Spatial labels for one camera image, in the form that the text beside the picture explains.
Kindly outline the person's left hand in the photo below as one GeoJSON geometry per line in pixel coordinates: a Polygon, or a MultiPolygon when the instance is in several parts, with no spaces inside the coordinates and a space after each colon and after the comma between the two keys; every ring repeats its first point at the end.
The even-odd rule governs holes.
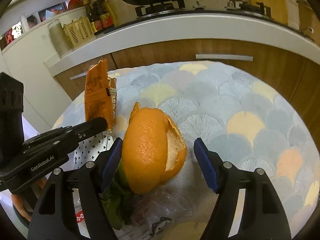
{"type": "MultiPolygon", "coordinates": [[[[43,177],[31,187],[37,199],[39,199],[40,193],[43,190],[46,182],[47,182],[47,178],[43,177]]],[[[27,203],[25,198],[20,194],[12,194],[11,200],[15,208],[15,213],[19,217],[19,220],[23,224],[25,224],[25,226],[28,226],[33,214],[33,208],[27,203]]]]}

